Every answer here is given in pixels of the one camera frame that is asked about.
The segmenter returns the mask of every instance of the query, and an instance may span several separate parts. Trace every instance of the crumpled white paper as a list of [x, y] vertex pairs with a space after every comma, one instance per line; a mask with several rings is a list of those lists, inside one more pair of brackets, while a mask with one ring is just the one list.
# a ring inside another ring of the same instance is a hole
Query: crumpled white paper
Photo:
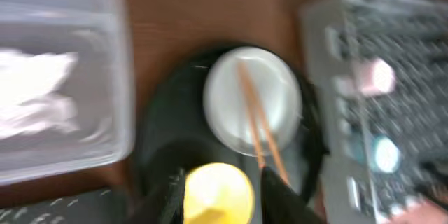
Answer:
[[78, 129], [74, 100], [56, 93], [77, 61], [76, 53], [33, 56], [0, 49], [0, 139]]

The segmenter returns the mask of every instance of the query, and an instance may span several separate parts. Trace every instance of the yellow object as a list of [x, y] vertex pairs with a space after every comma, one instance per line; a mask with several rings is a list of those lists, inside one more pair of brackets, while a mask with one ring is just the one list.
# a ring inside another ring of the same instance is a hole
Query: yellow object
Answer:
[[185, 182], [185, 224], [247, 224], [254, 194], [249, 178], [230, 164], [212, 163], [191, 172]]

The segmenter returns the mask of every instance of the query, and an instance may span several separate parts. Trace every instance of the wooden chopstick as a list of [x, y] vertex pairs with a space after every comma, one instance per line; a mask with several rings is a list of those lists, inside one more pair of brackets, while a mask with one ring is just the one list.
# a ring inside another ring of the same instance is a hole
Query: wooden chopstick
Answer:
[[246, 98], [246, 106], [248, 107], [248, 113], [250, 113], [248, 116], [251, 125], [251, 132], [254, 139], [255, 151], [257, 153], [258, 166], [262, 169], [265, 165], [265, 162], [263, 158], [262, 165], [260, 163], [259, 156], [261, 157], [263, 156], [263, 151], [261, 149], [260, 137], [258, 136], [258, 132], [256, 129], [256, 117], [254, 116], [254, 112], [256, 112], [258, 116], [260, 116], [261, 125], [267, 138], [267, 144], [272, 152], [272, 156], [274, 157], [275, 166], [279, 170], [280, 177], [283, 179], [283, 181], [285, 181], [285, 183], [289, 185], [288, 173], [286, 172], [283, 160], [281, 159], [279, 149], [277, 148], [274, 136], [271, 133], [265, 111], [263, 110], [256, 89], [252, 84], [252, 80], [251, 77], [249, 76], [246, 63], [242, 60], [238, 61], [238, 72], [239, 77], [241, 78], [241, 84], [243, 86], [243, 93]]

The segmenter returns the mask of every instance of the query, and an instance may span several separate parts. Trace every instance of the white bowl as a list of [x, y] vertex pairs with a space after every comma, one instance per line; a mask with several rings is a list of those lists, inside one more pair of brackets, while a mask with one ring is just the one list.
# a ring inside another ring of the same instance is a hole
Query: white bowl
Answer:
[[[255, 155], [237, 72], [239, 60], [246, 62], [271, 132], [278, 149], [281, 150], [297, 132], [302, 115], [302, 96], [294, 73], [284, 61], [271, 52], [242, 47], [219, 58], [210, 70], [204, 87], [206, 120], [223, 144], [239, 153]], [[257, 129], [263, 154], [269, 155], [269, 147], [260, 122], [257, 123]]]

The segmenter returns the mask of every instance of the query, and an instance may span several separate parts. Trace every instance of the brown wooden surface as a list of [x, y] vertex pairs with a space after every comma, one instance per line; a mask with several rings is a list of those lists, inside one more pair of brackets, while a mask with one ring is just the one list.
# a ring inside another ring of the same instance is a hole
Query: brown wooden surface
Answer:
[[[296, 11], [310, 0], [127, 0], [135, 55], [137, 113], [187, 52], [219, 40], [270, 48], [302, 67]], [[122, 185], [125, 163], [0, 188], [0, 207]]]

